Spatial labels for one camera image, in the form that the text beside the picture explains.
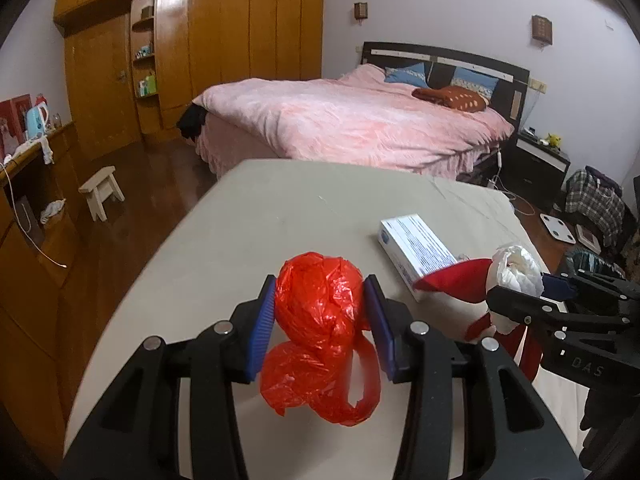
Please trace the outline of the red plastic bag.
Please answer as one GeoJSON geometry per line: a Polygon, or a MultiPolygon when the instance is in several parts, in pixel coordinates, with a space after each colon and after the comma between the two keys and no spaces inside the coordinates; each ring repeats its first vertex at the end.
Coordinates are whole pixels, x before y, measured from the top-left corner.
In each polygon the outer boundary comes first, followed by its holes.
{"type": "Polygon", "coordinates": [[[267,353],[260,393],[277,414],[309,406],[352,427],[380,402],[381,379],[359,269],[341,257],[306,252],[281,268],[274,319],[288,337],[267,353]]]}

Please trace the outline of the white bathroom scale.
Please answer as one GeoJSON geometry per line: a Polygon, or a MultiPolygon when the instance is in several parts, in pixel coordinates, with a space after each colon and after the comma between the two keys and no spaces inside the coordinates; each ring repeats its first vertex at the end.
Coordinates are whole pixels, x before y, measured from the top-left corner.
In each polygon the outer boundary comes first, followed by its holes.
{"type": "Polygon", "coordinates": [[[572,232],[570,232],[567,224],[560,218],[549,216],[548,214],[544,214],[543,212],[539,214],[539,218],[549,234],[555,240],[570,245],[576,244],[576,238],[574,237],[572,232]]]}

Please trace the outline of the plaid cloth on chair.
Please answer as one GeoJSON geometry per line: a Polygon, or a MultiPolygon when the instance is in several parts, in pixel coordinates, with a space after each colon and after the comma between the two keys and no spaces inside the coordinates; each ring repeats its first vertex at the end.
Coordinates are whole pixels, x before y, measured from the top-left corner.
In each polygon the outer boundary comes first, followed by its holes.
{"type": "Polygon", "coordinates": [[[568,178],[564,210],[590,220],[599,229],[604,247],[616,244],[625,215],[622,188],[601,171],[585,166],[568,178]]]}

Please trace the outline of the black bedside table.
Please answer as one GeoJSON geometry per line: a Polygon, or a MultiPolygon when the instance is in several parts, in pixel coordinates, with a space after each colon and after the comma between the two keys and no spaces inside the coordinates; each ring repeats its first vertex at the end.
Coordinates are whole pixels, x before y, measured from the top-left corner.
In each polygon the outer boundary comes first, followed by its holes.
{"type": "Polygon", "coordinates": [[[567,154],[521,131],[510,137],[502,151],[500,179],[510,192],[550,212],[569,169],[567,154]]]}

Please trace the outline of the white medicine box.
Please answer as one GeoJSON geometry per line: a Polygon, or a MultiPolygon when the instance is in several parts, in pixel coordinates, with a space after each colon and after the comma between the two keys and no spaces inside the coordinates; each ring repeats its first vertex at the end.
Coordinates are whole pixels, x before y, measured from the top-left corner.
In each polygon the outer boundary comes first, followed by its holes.
{"type": "Polygon", "coordinates": [[[378,242],[417,302],[426,297],[413,287],[417,281],[458,262],[418,214],[382,220],[378,242]]]}

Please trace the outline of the pink covered bed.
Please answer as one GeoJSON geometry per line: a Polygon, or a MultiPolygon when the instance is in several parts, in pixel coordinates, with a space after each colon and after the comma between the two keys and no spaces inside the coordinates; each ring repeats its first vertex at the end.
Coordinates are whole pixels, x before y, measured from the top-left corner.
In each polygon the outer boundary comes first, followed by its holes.
{"type": "Polygon", "coordinates": [[[215,84],[184,110],[181,135],[216,176],[247,159],[340,162],[456,180],[474,174],[520,126],[529,71],[483,55],[367,41],[338,78],[215,84]],[[468,113],[414,98],[459,86],[487,102],[468,113]]]}

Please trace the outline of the brown dotted pillow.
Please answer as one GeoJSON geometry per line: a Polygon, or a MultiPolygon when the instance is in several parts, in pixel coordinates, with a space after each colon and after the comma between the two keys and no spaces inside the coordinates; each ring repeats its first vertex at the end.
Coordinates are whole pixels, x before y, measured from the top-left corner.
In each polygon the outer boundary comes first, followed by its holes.
{"type": "Polygon", "coordinates": [[[468,113],[482,112],[487,107],[486,100],[479,93],[459,86],[416,88],[411,95],[421,101],[468,113]]]}

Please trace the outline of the white small stool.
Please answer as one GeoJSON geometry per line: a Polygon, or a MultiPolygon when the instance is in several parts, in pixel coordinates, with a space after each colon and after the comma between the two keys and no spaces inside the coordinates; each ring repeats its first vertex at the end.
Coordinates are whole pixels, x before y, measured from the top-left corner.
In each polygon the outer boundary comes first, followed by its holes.
{"type": "Polygon", "coordinates": [[[85,196],[93,221],[107,220],[103,203],[108,198],[121,203],[125,201],[125,195],[115,178],[115,170],[114,166],[103,167],[78,188],[78,192],[85,196]]]}

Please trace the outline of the wooden desk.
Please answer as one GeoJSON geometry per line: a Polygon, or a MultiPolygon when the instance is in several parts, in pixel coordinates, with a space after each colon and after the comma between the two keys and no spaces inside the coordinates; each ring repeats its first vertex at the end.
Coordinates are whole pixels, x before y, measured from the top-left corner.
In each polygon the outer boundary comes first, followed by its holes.
{"type": "Polygon", "coordinates": [[[24,366],[35,390],[56,396],[67,413],[58,326],[81,244],[79,183],[87,161],[72,122],[48,141],[52,162],[35,143],[1,167],[1,399],[26,387],[17,378],[24,366]]]}

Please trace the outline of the light blue kettle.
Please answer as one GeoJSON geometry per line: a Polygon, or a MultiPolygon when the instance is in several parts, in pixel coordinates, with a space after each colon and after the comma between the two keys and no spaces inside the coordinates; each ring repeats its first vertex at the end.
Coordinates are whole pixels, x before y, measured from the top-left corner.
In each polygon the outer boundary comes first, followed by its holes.
{"type": "Polygon", "coordinates": [[[45,102],[40,102],[30,108],[26,114],[27,139],[38,139],[48,131],[50,114],[45,102]]]}

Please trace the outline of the wooden wardrobe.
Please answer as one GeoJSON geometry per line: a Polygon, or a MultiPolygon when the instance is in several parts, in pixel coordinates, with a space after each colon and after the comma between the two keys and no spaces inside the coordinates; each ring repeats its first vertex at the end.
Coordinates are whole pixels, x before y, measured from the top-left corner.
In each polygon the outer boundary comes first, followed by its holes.
{"type": "Polygon", "coordinates": [[[91,159],[170,138],[214,84],[321,74],[323,0],[55,0],[53,18],[91,159]]]}

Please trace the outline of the right wall lamp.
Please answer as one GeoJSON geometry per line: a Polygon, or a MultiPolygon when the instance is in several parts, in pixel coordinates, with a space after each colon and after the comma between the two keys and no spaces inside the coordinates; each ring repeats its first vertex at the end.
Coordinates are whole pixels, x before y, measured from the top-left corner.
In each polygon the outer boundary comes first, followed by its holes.
{"type": "Polygon", "coordinates": [[[532,20],[532,40],[540,46],[551,46],[553,44],[552,21],[545,16],[533,15],[532,20]]]}

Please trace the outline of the wall lamp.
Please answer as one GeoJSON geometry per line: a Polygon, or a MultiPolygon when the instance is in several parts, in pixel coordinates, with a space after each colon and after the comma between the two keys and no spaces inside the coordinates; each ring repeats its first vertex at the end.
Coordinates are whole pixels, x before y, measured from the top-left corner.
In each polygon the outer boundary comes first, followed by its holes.
{"type": "Polygon", "coordinates": [[[553,44],[552,21],[545,16],[533,15],[532,20],[532,40],[540,46],[551,46],[553,44]]]}
{"type": "Polygon", "coordinates": [[[357,22],[362,22],[368,18],[369,8],[366,2],[354,3],[354,19],[357,22]]]}

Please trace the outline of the left wall lamp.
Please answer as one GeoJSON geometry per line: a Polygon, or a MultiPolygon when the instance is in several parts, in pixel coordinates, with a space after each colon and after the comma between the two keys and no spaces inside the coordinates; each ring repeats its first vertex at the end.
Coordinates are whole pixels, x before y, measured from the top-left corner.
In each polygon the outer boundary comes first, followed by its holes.
{"type": "Polygon", "coordinates": [[[357,22],[362,22],[368,18],[369,8],[366,2],[354,3],[354,19],[357,22]]]}

